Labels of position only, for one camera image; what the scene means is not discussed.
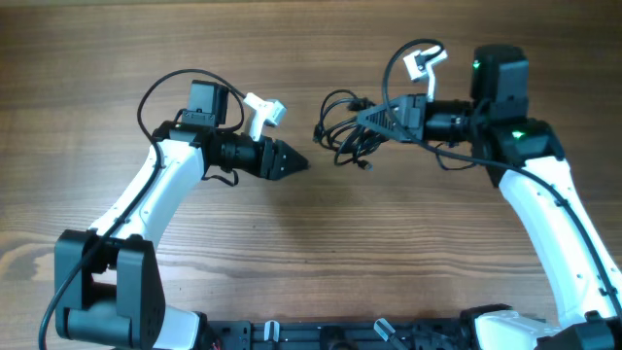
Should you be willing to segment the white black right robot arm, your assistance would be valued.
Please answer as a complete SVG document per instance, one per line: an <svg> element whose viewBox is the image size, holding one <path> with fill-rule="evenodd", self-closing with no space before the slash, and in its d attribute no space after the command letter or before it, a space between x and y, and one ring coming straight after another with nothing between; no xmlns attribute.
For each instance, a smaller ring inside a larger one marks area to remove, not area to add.
<svg viewBox="0 0 622 350"><path fill-rule="evenodd" d="M455 349L617 349L621 271L576 192L552 127L528 115L529 62L511 45L474 52L470 98L432 91L385 98L357 114L359 126L442 158L441 143L468 142L466 162L483 166L530 236L556 302L558 322L505 304L463 311L446 341Z"/></svg>

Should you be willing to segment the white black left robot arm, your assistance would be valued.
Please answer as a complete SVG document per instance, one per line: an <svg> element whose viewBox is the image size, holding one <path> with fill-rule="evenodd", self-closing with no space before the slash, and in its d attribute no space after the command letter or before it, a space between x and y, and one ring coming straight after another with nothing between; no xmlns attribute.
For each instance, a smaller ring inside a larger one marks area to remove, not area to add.
<svg viewBox="0 0 622 350"><path fill-rule="evenodd" d="M233 87L193 81L189 102L150 133L144 164L115 204L85 230L65 230L54 245L54 288L42 321L58 336L116 349L219 349L201 312L167 304L156 261L161 237L192 188L219 167L281 180L308 167L282 140L263 135L285 105Z"/></svg>

